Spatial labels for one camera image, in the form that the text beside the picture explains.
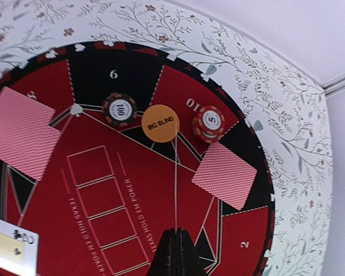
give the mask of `poker chip stack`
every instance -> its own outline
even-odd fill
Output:
[[[109,125],[125,127],[137,117],[137,106],[130,96],[113,93],[102,102],[102,112]]]
[[[192,121],[194,135],[212,144],[219,141],[224,133],[225,117],[218,108],[208,105],[201,108]]]

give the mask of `club symbol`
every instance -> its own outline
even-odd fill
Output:
[[[19,251],[19,249],[15,248],[15,249],[14,249],[14,254],[15,254],[16,256],[18,256],[18,255],[21,255],[22,252]]]
[[[20,239],[22,235],[19,233],[18,230],[14,230],[13,237],[15,240]]]

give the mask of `black poker chip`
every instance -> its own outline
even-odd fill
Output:
[[[102,112],[109,125],[125,127],[137,117],[137,105],[130,96],[113,93],[102,102]]]

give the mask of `leaf pattern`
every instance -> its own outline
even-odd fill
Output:
[[[74,34],[64,36],[70,28]],[[172,53],[222,85],[254,126],[275,188],[275,232],[263,275],[320,275],[332,206],[324,91],[242,34],[163,1],[0,0],[0,78],[53,47],[87,40]]]

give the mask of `white wall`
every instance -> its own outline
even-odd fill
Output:
[[[331,229],[323,276],[345,276],[345,91],[328,98],[333,144]]]
[[[345,73],[345,0],[168,0],[257,39],[323,84]]]

